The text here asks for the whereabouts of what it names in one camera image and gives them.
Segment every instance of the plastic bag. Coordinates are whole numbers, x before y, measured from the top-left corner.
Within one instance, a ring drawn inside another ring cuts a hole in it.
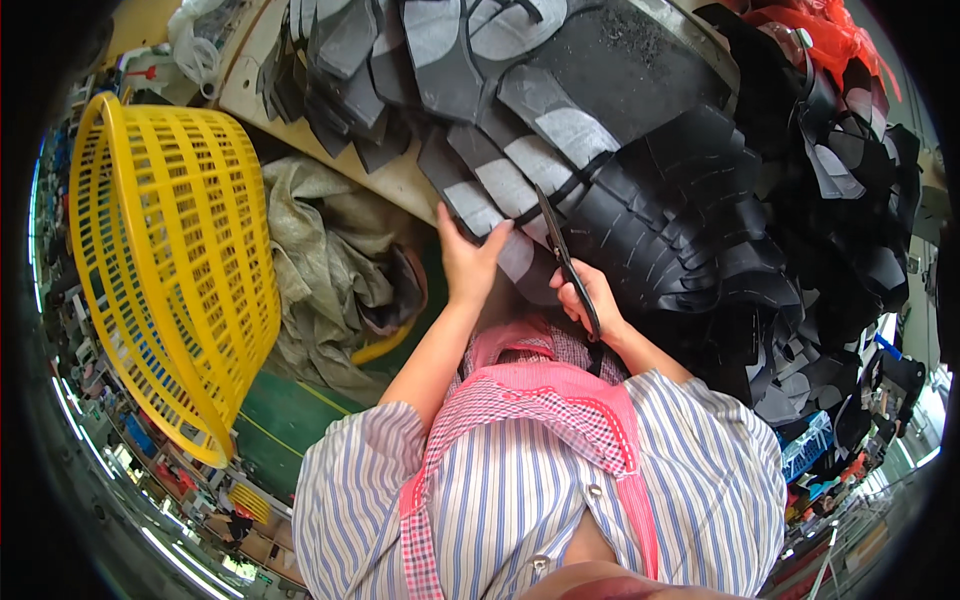
[[[883,67],[897,100],[902,101],[900,86],[890,66],[876,50],[870,34],[853,22],[843,0],[754,0],[753,6],[760,8],[745,13],[743,19],[754,27],[775,21],[791,29],[806,29],[813,39],[810,57],[833,75],[840,91],[843,91],[847,61],[857,57],[881,82],[880,67]]]
[[[183,75],[200,86],[207,100],[220,95],[216,88],[220,72],[220,52],[208,39],[193,34],[193,23],[216,10],[224,0],[183,0],[167,21],[167,39],[174,48],[173,56]]]

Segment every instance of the yellow floor line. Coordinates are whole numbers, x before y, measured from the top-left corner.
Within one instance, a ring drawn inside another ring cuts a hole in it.
[[[245,420],[247,420],[247,422],[248,422],[249,424],[253,425],[253,426],[256,427],[257,429],[259,429],[260,431],[262,431],[268,438],[270,438],[270,439],[273,440],[274,442],[282,445],[283,447],[285,447],[286,449],[290,450],[291,452],[293,452],[293,453],[296,454],[297,456],[303,458],[303,455],[302,455],[302,454],[300,454],[299,452],[297,452],[295,449],[293,449],[293,448],[290,447],[289,445],[284,444],[277,436],[275,436],[274,434],[270,433],[269,431],[267,431],[266,429],[264,429],[263,427],[261,427],[261,426],[260,426],[260,423],[256,422],[255,420],[251,419],[250,417],[244,415],[244,414],[243,414],[243,411],[240,411],[240,416],[243,417]]]
[[[302,387],[304,390],[306,390],[306,391],[309,392],[310,394],[318,397],[320,400],[326,402],[327,404],[329,404],[329,405],[332,406],[333,408],[337,409],[337,410],[340,411],[341,413],[343,413],[343,414],[345,414],[345,415],[352,415],[352,414],[353,414],[353,413],[351,413],[349,410],[347,410],[346,408],[344,408],[343,406],[341,406],[340,404],[337,404],[336,402],[334,402],[334,401],[331,400],[330,398],[328,398],[328,397],[324,396],[323,394],[321,394],[320,392],[314,390],[313,388],[311,388],[311,387],[308,386],[307,384],[303,383],[302,381],[298,381],[298,382],[297,382],[297,385],[299,385],[300,387]]]

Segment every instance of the pink apron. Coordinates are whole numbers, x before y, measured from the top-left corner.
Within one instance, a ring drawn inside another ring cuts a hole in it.
[[[657,579],[657,533],[636,461],[636,413],[624,387],[612,385],[622,375],[606,359],[600,373],[607,381],[558,362],[583,364],[587,351],[559,330],[552,335],[549,330],[544,323],[513,324],[483,333],[468,348],[466,379],[459,387],[458,380],[451,385],[430,430],[423,465],[400,489],[400,542],[411,598],[444,597],[426,510],[437,467],[450,445],[470,429],[507,419],[543,422],[616,478],[617,495],[640,542],[644,574]],[[525,351],[540,360],[495,364],[503,350]]]

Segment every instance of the woman's left hand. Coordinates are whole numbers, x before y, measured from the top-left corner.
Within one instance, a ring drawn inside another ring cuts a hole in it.
[[[447,303],[479,310],[487,301],[496,276],[496,258],[503,250],[513,221],[504,221],[477,248],[460,231],[443,202],[437,204],[437,231],[444,252],[444,273],[449,290]]]

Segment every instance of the scissor blade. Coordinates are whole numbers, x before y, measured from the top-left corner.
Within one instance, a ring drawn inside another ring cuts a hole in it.
[[[546,229],[550,232],[550,241],[557,247],[557,250],[565,249],[564,238],[560,234],[560,224],[557,223],[557,215],[553,212],[553,206],[546,200],[540,186],[537,189],[537,202],[540,204],[540,212],[543,213],[543,219],[546,221]]]

